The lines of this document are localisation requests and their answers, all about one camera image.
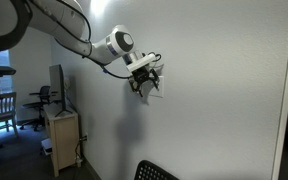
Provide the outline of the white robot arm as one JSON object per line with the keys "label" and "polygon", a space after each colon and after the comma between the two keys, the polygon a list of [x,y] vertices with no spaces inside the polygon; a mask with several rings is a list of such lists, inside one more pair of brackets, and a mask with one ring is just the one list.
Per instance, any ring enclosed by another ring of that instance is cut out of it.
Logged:
{"label": "white robot arm", "polygon": [[16,46],[29,27],[52,36],[64,48],[101,68],[123,58],[130,72],[127,79],[136,93],[141,92],[147,81],[159,85],[159,76],[149,66],[159,60],[159,55],[139,52],[125,26],[115,26],[97,43],[82,38],[91,27],[76,0],[0,0],[0,51]]}

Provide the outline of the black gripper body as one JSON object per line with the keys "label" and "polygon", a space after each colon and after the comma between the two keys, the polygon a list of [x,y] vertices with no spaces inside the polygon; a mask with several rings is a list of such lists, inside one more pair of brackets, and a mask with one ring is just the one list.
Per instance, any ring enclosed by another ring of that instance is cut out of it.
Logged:
{"label": "black gripper body", "polygon": [[139,84],[142,85],[146,81],[152,81],[151,78],[153,77],[152,73],[150,72],[151,69],[147,69],[145,67],[139,68],[132,72],[134,80]]}

